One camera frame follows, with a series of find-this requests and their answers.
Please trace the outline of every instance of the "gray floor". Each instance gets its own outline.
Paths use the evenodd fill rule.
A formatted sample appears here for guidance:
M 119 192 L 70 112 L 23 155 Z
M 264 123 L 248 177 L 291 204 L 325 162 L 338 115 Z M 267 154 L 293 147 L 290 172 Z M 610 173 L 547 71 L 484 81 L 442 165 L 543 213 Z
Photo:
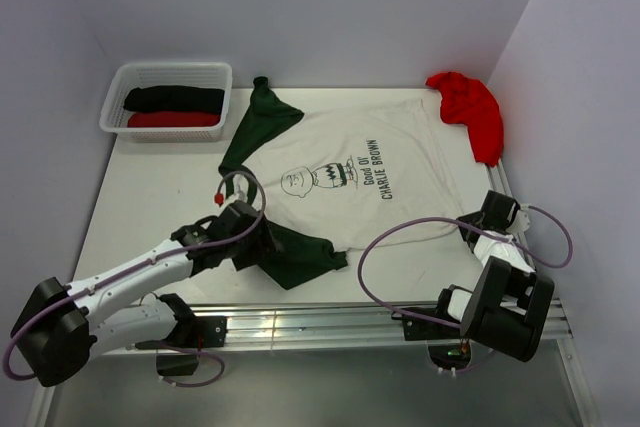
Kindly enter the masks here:
M 527 364 L 498 355 L 455 380 L 439 377 L 425 354 L 424 346 L 226 354 L 225 376 L 200 389 L 158 383 L 153 356 L 105 357 L 57 389 L 48 425 L 580 425 L 553 341 Z

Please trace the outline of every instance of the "laundry basket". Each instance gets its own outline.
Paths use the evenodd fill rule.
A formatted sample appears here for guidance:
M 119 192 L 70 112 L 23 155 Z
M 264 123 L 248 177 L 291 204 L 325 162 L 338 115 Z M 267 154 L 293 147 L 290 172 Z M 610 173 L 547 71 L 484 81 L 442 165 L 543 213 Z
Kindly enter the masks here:
M 100 128 L 135 142 L 214 142 L 220 139 L 231 97 L 231 66 L 222 62 L 144 62 L 125 64 L 111 82 L 100 114 Z M 224 90 L 220 122 L 210 127 L 129 128 L 133 115 L 124 99 L 136 87 L 183 85 Z

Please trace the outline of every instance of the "table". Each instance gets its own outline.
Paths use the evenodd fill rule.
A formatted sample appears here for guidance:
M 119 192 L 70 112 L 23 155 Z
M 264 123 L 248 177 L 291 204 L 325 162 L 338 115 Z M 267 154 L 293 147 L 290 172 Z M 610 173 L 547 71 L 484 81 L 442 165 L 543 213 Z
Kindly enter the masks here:
M 349 108 L 420 96 L 434 134 L 458 185 L 465 211 L 476 211 L 491 188 L 489 173 L 474 161 L 466 127 L 439 119 L 440 95 L 427 89 L 274 89 L 303 111 Z M 250 89 L 232 91 L 220 142 L 137 144 L 118 139 L 100 189 L 74 280 L 105 272 L 147 252 L 178 227 L 217 213 L 213 194 L 220 180 L 217 167 L 244 112 Z M 291 304 L 369 300 L 356 279 L 359 251 L 348 254 L 349 266 L 289 291 L 258 267 L 236 272 L 231 261 L 161 292 L 175 292 L 191 304 Z M 444 287 L 472 289 L 481 265 L 457 233 L 374 249 L 367 259 L 365 281 L 389 301 L 437 299 Z

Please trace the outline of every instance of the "red folded cloth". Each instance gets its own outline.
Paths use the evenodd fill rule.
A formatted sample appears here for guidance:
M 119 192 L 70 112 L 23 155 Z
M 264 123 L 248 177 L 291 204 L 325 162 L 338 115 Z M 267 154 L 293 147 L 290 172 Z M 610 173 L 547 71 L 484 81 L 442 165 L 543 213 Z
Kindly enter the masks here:
M 482 82 L 457 72 L 445 72 L 427 79 L 427 87 L 442 94 L 440 118 L 447 124 L 464 124 L 469 132 L 476 162 L 494 167 L 504 147 L 500 107 Z
M 220 122 L 220 116 L 202 112 L 154 112 L 136 113 L 131 116 L 127 127 L 211 127 Z

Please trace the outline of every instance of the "white wall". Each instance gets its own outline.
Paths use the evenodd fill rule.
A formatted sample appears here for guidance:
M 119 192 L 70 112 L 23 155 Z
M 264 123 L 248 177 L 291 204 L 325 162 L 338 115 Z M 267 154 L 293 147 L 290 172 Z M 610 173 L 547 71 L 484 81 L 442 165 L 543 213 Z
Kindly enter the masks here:
M 77 0 L 116 65 L 211 56 L 236 86 L 424 84 L 458 69 L 488 80 L 527 0 Z
M 640 422 L 640 3 L 531 0 L 489 87 L 522 200 L 566 221 L 555 275 L 606 425 Z M 532 236 L 560 259 L 552 227 Z
M 0 0 L 0 12 L 4 349 L 33 287 L 75 267 L 112 142 L 98 129 L 112 68 L 71 0 Z M 0 375 L 2 425 L 23 424 L 34 386 Z

